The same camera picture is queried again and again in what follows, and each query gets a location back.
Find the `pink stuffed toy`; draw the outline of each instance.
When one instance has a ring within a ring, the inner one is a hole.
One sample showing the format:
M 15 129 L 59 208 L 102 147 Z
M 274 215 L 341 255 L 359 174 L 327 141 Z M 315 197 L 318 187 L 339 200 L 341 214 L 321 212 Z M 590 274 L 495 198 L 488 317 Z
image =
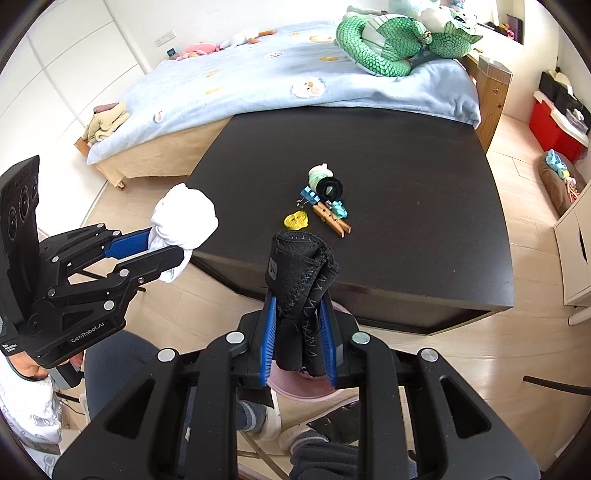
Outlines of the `pink stuffed toy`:
M 210 53 L 214 53 L 216 51 L 220 51 L 219 45 L 199 42 L 197 45 L 189 45 L 187 48 L 185 48 L 184 53 L 180 55 L 177 60 L 189 59 L 191 57 L 196 57 L 197 55 L 209 55 Z
M 185 53 L 195 52 L 199 55 L 209 55 L 210 53 L 214 53 L 216 51 L 220 51 L 219 45 L 204 42 L 199 42 L 197 45 L 190 45 L 185 48 Z

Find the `gray sock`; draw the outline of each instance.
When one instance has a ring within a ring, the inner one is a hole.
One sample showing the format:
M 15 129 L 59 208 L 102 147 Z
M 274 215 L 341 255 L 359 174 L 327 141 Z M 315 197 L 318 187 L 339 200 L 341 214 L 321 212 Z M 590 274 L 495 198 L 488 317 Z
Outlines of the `gray sock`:
M 260 403 L 253 403 L 246 400 L 238 402 L 238 407 L 242 408 L 246 417 L 246 426 L 243 432 L 258 433 L 267 419 L 267 408 Z
M 294 442 L 291 444 L 290 452 L 293 453 L 302 445 L 306 445 L 312 442 L 328 442 L 328 438 L 318 433 L 315 430 L 308 430 L 307 432 L 300 433 L 295 439 Z

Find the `hand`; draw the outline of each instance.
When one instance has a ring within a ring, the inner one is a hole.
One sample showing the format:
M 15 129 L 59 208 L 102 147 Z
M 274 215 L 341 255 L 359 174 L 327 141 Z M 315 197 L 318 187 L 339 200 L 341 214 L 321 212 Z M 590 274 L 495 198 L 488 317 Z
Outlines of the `hand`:
M 35 360 L 33 360 L 25 352 L 9 356 L 8 359 L 12 363 L 12 366 L 16 369 L 16 371 L 25 377 L 43 380 L 44 378 L 47 378 L 47 375 L 49 374 L 45 368 L 39 366 L 35 362 Z M 84 352 L 81 352 L 60 365 L 65 365 L 68 362 L 72 362 L 72 365 L 80 368 L 82 366 L 83 359 Z

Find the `folded towel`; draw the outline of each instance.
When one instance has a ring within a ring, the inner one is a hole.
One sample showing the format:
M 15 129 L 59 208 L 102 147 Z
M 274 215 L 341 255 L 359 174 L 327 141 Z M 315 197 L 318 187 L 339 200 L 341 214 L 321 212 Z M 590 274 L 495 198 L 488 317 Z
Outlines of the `folded towel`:
M 86 127 L 86 130 L 82 134 L 82 139 L 88 140 L 90 143 L 95 143 L 95 134 L 98 130 L 105 132 L 109 130 L 113 123 L 125 113 L 126 108 L 127 104 L 125 102 L 119 102 L 111 110 L 95 113 L 92 120 L 90 120 L 88 127 Z
M 213 203 L 200 190 L 188 189 L 184 183 L 171 188 L 154 208 L 148 250 L 178 245 L 185 257 L 178 267 L 162 272 L 160 280 L 170 283 L 177 278 L 189 263 L 193 249 L 200 247 L 216 228 Z
M 97 105 L 92 109 L 92 111 L 93 113 L 106 112 L 107 110 L 111 110 L 115 106 L 117 106 L 117 102 L 107 103 L 106 105 Z
M 130 116 L 131 116 L 130 113 L 127 113 L 127 112 L 122 113 L 111 124 L 111 126 L 109 127 L 108 130 L 102 130 L 102 129 L 97 130 L 95 133 L 95 140 L 97 142 L 100 142 L 101 140 L 104 140 L 108 136 L 113 135 L 113 132 L 115 132 L 115 130 L 117 130 L 123 124 L 123 122 L 125 122 Z

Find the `plush toy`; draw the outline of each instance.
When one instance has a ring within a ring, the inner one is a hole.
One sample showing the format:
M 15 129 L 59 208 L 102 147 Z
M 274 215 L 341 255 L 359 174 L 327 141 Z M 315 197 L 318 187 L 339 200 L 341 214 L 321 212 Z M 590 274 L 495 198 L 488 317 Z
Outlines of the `plush toy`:
M 457 12 L 449 7 L 440 6 L 438 8 L 426 8 L 418 17 L 416 17 L 432 33 L 442 33 L 449 22 L 452 22 L 456 28 L 462 28 L 469 34 L 476 33 L 476 16 L 465 12 Z
M 388 13 L 406 15 L 415 20 L 427 8 L 439 7 L 441 0 L 389 0 Z
M 479 35 L 470 35 L 449 21 L 442 32 L 431 33 L 421 22 L 405 15 L 345 15 L 335 43 L 361 68 L 384 77 L 406 76 L 409 58 L 430 50 L 445 59 L 467 55 Z
M 213 43 L 205 43 L 202 41 L 197 45 L 190 45 L 185 48 L 185 53 L 195 52 L 198 55 L 209 55 L 210 53 L 217 51 L 220 51 L 220 45 L 214 45 Z
M 261 32 L 258 28 L 247 28 L 233 35 L 232 38 L 220 43 L 220 48 L 225 50 L 226 48 L 234 48 L 238 45 L 244 45 L 245 43 L 259 43 L 260 40 L 257 40 L 257 37 L 273 35 L 276 32 L 277 30 L 265 30 Z
M 214 45 L 213 43 L 199 42 L 196 45 L 189 45 L 187 48 L 185 48 L 185 51 L 182 54 L 176 57 L 176 59 L 190 59 L 191 57 L 197 57 L 198 55 L 209 55 L 210 53 L 214 53 L 217 51 L 220 51 L 219 45 Z

